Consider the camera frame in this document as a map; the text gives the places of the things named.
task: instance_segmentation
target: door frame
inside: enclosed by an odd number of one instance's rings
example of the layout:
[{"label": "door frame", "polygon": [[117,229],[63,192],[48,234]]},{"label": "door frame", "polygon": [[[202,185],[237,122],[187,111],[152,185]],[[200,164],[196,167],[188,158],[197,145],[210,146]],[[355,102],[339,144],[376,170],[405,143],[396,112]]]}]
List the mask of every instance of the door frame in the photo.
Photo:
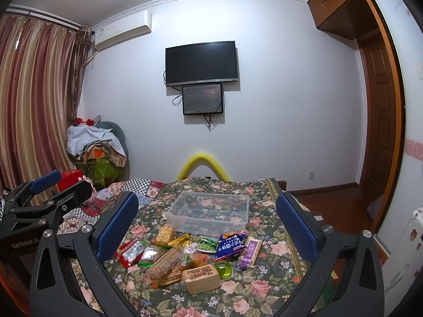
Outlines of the door frame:
[{"label": "door frame", "polygon": [[388,53],[389,64],[392,69],[392,76],[393,76],[393,87],[395,93],[395,140],[394,140],[394,149],[393,149],[393,156],[392,156],[392,163],[391,168],[388,176],[388,182],[386,183],[386,188],[383,194],[382,202],[380,207],[377,211],[376,217],[373,220],[372,226],[370,231],[372,233],[377,232],[380,229],[380,226],[386,216],[386,213],[389,209],[393,193],[396,188],[396,183],[398,180],[399,170],[402,163],[403,157],[403,148],[404,148],[404,138],[405,138],[405,98],[404,98],[404,87],[403,81],[401,76],[401,68],[399,66],[398,56],[395,50],[395,46],[393,44],[392,37],[389,33],[388,27],[386,26],[383,16],[379,11],[376,3],[373,0],[366,0],[369,4],[371,11],[376,19],[376,22],[379,26],[379,29],[371,31],[366,35],[357,39],[360,48],[360,55],[363,62],[363,69],[364,69],[364,76],[365,76],[365,83],[366,83],[366,95],[367,95],[367,139],[366,139],[366,147],[365,147],[365,155],[363,161],[363,169],[360,178],[359,188],[362,188],[363,185],[363,178],[364,178],[364,171],[367,165],[367,161],[369,159],[369,140],[370,140],[370,116],[371,116],[371,106],[370,106],[370,87],[369,87],[369,77],[367,75],[367,67],[365,65],[365,58],[361,47],[361,41],[375,35],[376,33],[380,32],[383,38],[383,41],[386,46],[386,51]]}]

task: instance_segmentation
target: striped curtain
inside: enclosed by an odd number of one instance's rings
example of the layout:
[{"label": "striped curtain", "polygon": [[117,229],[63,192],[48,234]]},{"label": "striped curtain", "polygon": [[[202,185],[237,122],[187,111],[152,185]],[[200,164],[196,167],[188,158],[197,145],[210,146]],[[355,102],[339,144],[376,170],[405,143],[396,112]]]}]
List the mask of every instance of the striped curtain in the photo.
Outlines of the striped curtain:
[{"label": "striped curtain", "polygon": [[[69,71],[77,32],[22,15],[0,19],[0,188],[74,168]],[[48,199],[40,194],[40,203]]]}]

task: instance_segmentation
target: floral bedspread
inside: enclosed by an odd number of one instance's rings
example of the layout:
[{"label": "floral bedspread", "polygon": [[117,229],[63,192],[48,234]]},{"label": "floral bedspread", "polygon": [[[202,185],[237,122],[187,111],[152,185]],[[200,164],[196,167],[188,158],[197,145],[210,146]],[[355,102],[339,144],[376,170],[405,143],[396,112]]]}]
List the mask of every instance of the floral bedspread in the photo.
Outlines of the floral bedspread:
[{"label": "floral bedspread", "polygon": [[[232,276],[221,280],[219,289],[189,295],[181,282],[153,289],[142,283],[138,266],[125,269],[119,261],[104,266],[141,316],[260,317],[273,315],[288,299],[305,275],[306,263],[297,253],[276,214],[275,200],[280,192],[274,179],[252,182],[224,182],[188,178],[165,185],[156,198],[140,209],[124,241],[140,237],[150,240],[157,226],[164,225],[164,212],[183,191],[247,194],[250,196],[249,236],[263,240],[255,268],[239,271],[233,264]],[[72,263],[81,290],[91,307],[100,310],[76,260]]]}]

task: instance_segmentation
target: plastic storage box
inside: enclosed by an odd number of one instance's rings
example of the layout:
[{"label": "plastic storage box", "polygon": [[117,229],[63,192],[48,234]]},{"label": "plastic storage box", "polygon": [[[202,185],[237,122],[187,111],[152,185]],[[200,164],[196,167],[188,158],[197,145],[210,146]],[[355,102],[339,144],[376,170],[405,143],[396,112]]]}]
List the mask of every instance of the plastic storage box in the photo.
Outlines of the plastic storage box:
[{"label": "plastic storage box", "polygon": [[205,194],[183,191],[166,211],[166,222],[177,231],[219,237],[245,229],[247,195]]}]

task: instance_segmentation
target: red gift box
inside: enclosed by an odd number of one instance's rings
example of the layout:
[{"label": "red gift box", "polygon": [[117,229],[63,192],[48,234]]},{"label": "red gift box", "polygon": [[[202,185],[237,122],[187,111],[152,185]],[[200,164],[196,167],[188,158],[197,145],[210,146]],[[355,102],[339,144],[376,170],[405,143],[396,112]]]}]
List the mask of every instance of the red gift box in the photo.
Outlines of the red gift box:
[{"label": "red gift box", "polygon": [[64,171],[62,174],[62,180],[57,184],[59,192],[69,188],[70,186],[78,182],[78,178],[83,176],[83,173],[79,169],[69,169]]}]

